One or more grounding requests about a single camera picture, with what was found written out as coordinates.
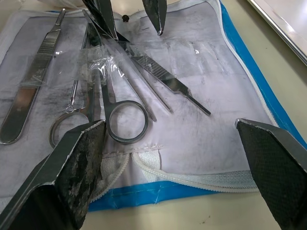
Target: white cloth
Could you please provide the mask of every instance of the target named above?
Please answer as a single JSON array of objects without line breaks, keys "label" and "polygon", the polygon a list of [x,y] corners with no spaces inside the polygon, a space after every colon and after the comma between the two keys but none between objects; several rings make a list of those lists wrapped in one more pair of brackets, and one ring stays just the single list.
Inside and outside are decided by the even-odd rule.
[{"label": "white cloth", "polygon": [[[132,15],[129,23],[123,23],[121,16],[115,15],[118,31],[175,74],[212,116],[206,116],[182,95],[173,94],[149,78],[173,108],[174,114],[168,114],[148,88],[142,86],[137,75],[133,75],[134,82],[150,102],[157,122],[151,122],[146,136],[134,145],[123,147],[107,138],[94,198],[109,188],[159,180],[216,191],[255,191],[234,126],[235,119],[247,118],[274,125],[276,122],[251,74],[224,34],[219,2],[208,2],[210,4],[202,0],[183,0],[170,5],[162,37],[156,36],[144,12]],[[0,35],[0,61],[3,60],[0,65],[0,122],[23,77],[20,73],[12,78],[9,73],[19,67],[23,57],[29,58],[36,53],[52,28],[55,16],[17,12],[4,29],[6,34]],[[81,48],[86,21],[78,16],[82,16],[79,11],[68,13],[63,20],[56,52]],[[35,165],[52,151],[47,139],[48,129],[65,110],[72,86],[68,76],[54,79],[56,60],[52,60],[48,68],[46,85],[38,94],[22,137],[13,145],[0,146],[2,198],[13,196]],[[29,64],[23,64],[21,69],[25,70]],[[137,101],[134,92],[123,81],[113,82],[113,87],[117,101]],[[83,92],[84,89],[78,90],[78,104],[85,101]],[[69,130],[82,122],[70,120],[61,128]]]}]

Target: white table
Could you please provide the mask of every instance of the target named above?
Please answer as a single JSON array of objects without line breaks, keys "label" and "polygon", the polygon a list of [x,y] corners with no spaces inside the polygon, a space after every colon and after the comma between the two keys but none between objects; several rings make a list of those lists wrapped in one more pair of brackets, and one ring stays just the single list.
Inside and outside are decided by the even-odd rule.
[{"label": "white table", "polygon": [[[0,29],[9,14],[20,7],[15,0],[10,2],[11,9],[0,14]],[[222,2],[278,100],[307,140],[307,67],[246,0]],[[120,14],[143,9],[142,0],[113,0],[112,4]],[[25,0],[22,9],[55,8]],[[280,230],[280,227],[256,193],[205,195],[87,214],[82,230],[98,229]]]}]

